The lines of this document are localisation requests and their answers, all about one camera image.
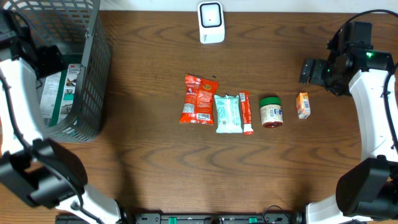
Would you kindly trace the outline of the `small orange box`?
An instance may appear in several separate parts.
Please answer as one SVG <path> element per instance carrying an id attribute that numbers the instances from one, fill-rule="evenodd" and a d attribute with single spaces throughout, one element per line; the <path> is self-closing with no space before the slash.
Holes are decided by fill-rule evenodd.
<path id="1" fill-rule="evenodd" d="M 307 92 L 301 92 L 296 98 L 296 107 L 299 119 L 307 119 L 311 114 Z"/>

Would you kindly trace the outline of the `green 3M cloth package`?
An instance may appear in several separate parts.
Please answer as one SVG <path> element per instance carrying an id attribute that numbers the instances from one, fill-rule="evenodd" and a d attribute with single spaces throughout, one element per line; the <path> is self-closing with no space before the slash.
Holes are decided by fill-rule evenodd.
<path id="1" fill-rule="evenodd" d="M 81 68 L 81 55 L 64 55 L 68 68 L 45 79 L 40 110 L 47 127 L 63 121 L 71 112 Z"/>

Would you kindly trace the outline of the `green lid jar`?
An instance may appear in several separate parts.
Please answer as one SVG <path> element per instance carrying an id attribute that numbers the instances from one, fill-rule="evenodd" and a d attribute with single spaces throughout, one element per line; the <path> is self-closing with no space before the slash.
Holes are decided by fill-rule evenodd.
<path id="1" fill-rule="evenodd" d="M 277 128 L 283 125 L 280 98 L 270 96 L 260 101 L 261 124 L 265 128 Z"/>

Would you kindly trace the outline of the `red stick packet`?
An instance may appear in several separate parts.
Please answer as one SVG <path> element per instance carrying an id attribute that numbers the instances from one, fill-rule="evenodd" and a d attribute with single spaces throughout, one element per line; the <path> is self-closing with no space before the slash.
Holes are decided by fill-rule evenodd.
<path id="1" fill-rule="evenodd" d="M 254 130 L 252 128 L 251 104 L 249 99 L 249 92 L 240 91 L 239 98 L 241 100 L 241 111 L 243 116 L 243 133 L 245 135 L 254 134 Z"/>

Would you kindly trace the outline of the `light teal wipes packet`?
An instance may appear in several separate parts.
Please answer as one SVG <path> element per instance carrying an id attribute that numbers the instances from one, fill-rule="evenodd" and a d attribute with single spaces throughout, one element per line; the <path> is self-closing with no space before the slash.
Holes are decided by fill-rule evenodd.
<path id="1" fill-rule="evenodd" d="M 242 133 L 241 115 L 239 110 L 239 96 L 214 96 L 217 110 L 218 127 L 216 132 L 223 133 Z"/>

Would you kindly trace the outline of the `orange red snack bag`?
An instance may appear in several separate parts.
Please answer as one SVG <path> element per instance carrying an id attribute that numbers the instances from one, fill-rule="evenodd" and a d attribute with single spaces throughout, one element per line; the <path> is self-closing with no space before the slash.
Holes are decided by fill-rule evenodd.
<path id="1" fill-rule="evenodd" d="M 180 123 L 214 124 L 213 100 L 218 82 L 186 75 L 185 86 L 185 101 Z"/>

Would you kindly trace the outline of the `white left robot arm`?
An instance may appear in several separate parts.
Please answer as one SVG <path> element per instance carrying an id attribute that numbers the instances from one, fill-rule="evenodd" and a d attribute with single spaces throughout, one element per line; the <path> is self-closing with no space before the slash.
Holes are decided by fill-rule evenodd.
<path id="1" fill-rule="evenodd" d="M 1 3 L 1 183 L 30 207 L 131 223 L 63 143 L 98 133 L 111 49 L 96 2 Z"/>

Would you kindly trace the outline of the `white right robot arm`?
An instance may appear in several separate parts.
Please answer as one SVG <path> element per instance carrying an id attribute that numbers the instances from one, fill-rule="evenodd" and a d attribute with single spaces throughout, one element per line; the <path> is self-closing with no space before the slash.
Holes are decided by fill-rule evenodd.
<path id="1" fill-rule="evenodd" d="M 335 194 L 305 207 L 304 223 L 361 223 L 397 219 L 397 102 L 388 52 L 351 50 L 329 60 L 307 59 L 300 82 L 354 99 L 361 162 Z"/>

